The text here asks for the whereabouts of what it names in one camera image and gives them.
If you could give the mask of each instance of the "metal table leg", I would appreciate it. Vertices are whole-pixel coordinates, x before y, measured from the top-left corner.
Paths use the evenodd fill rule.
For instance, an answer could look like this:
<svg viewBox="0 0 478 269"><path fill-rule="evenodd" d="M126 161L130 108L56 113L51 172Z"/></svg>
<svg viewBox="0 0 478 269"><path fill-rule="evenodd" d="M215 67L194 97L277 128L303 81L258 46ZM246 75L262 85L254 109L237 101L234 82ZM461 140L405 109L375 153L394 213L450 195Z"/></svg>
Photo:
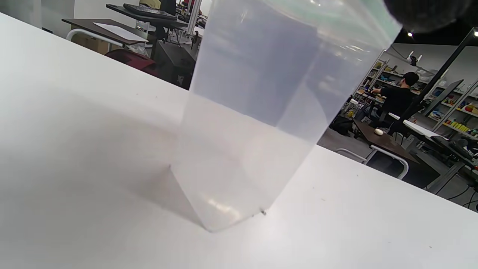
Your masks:
<svg viewBox="0 0 478 269"><path fill-rule="evenodd" d="M431 193L438 192L438 190L445 186L463 166L465 166L463 162L456 162L445 174L440 175L428 185L428 191Z"/></svg>
<svg viewBox="0 0 478 269"><path fill-rule="evenodd" d="M398 160L401 164L403 164L403 170L400 173L400 175L397 176L397 178L402 180L403 177L405 177L405 175L408 173L408 169L409 169L408 163L405 159L403 159L402 157L398 157L397 155L393 154L392 152L386 151L386 150L381 149L379 147L376 147L374 145L371 145L370 147L373 148L375 150L375 152L380 151L381 153L383 153L385 155L388 155L388 156Z"/></svg>
<svg viewBox="0 0 478 269"><path fill-rule="evenodd" d="M106 42L108 42L108 43L110 43L110 44L115 44L116 46L119 46L119 47L123 47L123 44L120 43L120 42L116 42L116 41L111 40L111 39L109 39L109 38L107 38L107 37L104 37L104 36L101 36L101 35L99 35L99 34L95 34L95 33L92 33L92 32L90 32L90 31L87 31L87 30L85 30L85 29L80 29L80 28L76 28L76 29L71 30L71 31L66 35L66 40L71 41L71 39L73 38L73 36L74 36L75 34L79 34L79 33L92 36L92 37L94 37L94 38L97 38L97 39L106 41Z"/></svg>
<svg viewBox="0 0 478 269"><path fill-rule="evenodd" d="M346 152L346 153L348 153L348 154L354 156L355 158L362 160L361 163L363 163L364 161L367 160L367 159L365 159L364 157L359 156L359 155L357 155L357 154L351 152L350 150L348 150L348 149L346 149L346 148L338 148L338 149L335 150L335 152L337 152L337 153L338 153L338 152Z"/></svg>
<svg viewBox="0 0 478 269"><path fill-rule="evenodd" d="M335 150L335 152L346 152L346 153L362 160L361 163L366 165L370 161L370 159L372 159L372 157L375 155L375 153L377 153L377 151L380 151L381 153L383 153L387 156L390 156L390 157L398 160L401 164L403 164L403 171L400 173L400 175L397 176L398 179L402 180L403 177L405 177L405 175L408 173L409 166L408 166L408 163L405 159L403 159L401 157L398 157L397 155L393 154L392 152L388 152L388 151L386 151L384 149L381 149L379 147L376 147L374 145L371 145L370 148L372 148L373 151L370 152L370 154L367 156L367 158L359 156L359 155L351 152L350 150L348 150L346 148L338 148L338 149Z"/></svg>

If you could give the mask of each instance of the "ceiling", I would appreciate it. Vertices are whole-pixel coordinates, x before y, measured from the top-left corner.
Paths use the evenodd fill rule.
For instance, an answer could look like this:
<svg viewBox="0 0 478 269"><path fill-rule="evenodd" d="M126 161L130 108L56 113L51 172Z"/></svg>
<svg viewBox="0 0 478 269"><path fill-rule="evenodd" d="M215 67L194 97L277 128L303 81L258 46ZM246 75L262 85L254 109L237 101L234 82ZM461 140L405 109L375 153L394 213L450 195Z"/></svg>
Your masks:
<svg viewBox="0 0 478 269"><path fill-rule="evenodd" d="M395 39L395 42L429 45L459 45L471 28L470 23L457 20L439 30L425 34L413 34L413 37L409 37L407 32L402 30ZM478 46L478 37L474 38L469 45Z"/></svg>

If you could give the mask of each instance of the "computer monitor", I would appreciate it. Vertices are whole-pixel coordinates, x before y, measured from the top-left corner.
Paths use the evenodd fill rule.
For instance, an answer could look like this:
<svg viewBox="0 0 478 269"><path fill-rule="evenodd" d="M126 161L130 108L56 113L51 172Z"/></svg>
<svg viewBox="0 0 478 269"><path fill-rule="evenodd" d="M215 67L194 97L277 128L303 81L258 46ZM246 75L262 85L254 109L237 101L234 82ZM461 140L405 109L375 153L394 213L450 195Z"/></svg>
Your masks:
<svg viewBox="0 0 478 269"><path fill-rule="evenodd" d="M160 10L176 16L176 1L175 0L162 0Z"/></svg>

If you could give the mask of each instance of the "white wall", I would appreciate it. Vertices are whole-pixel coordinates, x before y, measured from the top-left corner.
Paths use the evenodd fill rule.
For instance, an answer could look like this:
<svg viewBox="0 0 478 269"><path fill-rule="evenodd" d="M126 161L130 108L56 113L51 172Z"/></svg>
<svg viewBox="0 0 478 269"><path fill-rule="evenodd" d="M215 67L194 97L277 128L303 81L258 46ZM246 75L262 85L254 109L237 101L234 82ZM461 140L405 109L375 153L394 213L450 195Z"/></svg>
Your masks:
<svg viewBox="0 0 478 269"><path fill-rule="evenodd" d="M71 25L61 19L73 18L75 0L42 0L42 26L65 38Z"/></svg>
<svg viewBox="0 0 478 269"><path fill-rule="evenodd" d="M212 0L203 0L201 2L201 12L205 16L209 16L209 11L211 10Z"/></svg>
<svg viewBox="0 0 478 269"><path fill-rule="evenodd" d="M418 63L419 66L430 70L438 70L451 56L456 46L445 45L416 45L416 44L393 44L393 47L398 50L403 56L408 56L411 51L413 55L418 57L423 55ZM387 53L397 55L391 48ZM381 59L390 59L389 66L398 65L398 69L402 71L415 71L416 68L384 53ZM465 47L461 54L456 58L450 66L446 74L448 84L459 79L464 79L466 87L478 79L478 47Z"/></svg>
<svg viewBox="0 0 478 269"><path fill-rule="evenodd" d="M106 4L122 6L124 3L138 5L139 0L75 0L76 19L112 19L130 27L135 27L136 20L107 9Z"/></svg>
<svg viewBox="0 0 478 269"><path fill-rule="evenodd" d="M41 28L42 0L0 0L0 12Z"/></svg>

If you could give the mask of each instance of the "black hair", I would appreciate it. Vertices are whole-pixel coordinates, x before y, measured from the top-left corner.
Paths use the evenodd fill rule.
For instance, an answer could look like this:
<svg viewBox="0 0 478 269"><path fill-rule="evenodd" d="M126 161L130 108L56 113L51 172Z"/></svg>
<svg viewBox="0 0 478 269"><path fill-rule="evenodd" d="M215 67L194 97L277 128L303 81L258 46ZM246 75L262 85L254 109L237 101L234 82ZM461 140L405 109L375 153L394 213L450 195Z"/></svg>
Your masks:
<svg viewBox="0 0 478 269"><path fill-rule="evenodd" d="M403 79L408 86L413 86L420 78L417 74L413 72L408 72L403 76Z"/></svg>

